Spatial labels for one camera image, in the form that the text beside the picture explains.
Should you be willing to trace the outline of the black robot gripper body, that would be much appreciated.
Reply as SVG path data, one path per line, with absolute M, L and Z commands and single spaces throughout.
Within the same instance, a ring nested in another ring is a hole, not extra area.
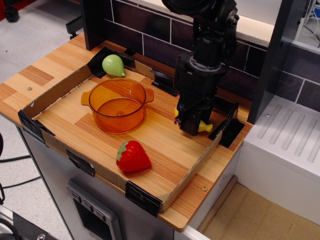
M 182 53 L 175 67 L 173 87 L 179 92 L 177 110 L 185 112 L 216 94 L 216 86 L 228 68 L 197 64 L 191 53 Z

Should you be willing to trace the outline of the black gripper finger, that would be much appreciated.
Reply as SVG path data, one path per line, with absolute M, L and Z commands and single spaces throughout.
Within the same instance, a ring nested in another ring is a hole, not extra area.
M 209 123 L 209 119 L 211 117 L 213 108 L 214 108 L 214 100 L 207 98 L 203 101 L 201 120 L 205 124 Z
M 187 119 L 183 121 L 181 121 L 182 118 L 179 116 L 179 111 L 177 109 L 174 110 L 174 115 L 174 123 L 189 135 L 196 136 L 199 132 L 203 131 L 203 121 L 201 120 L 201 113 L 199 111 L 188 113 Z

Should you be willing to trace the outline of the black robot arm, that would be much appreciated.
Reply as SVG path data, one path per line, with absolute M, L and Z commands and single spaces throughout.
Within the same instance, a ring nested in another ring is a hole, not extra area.
M 193 50 L 176 60 L 173 87 L 179 92 L 175 123 L 191 136 L 208 123 L 217 84 L 235 55 L 239 15 L 234 0 L 165 0 L 173 13 L 193 19 Z

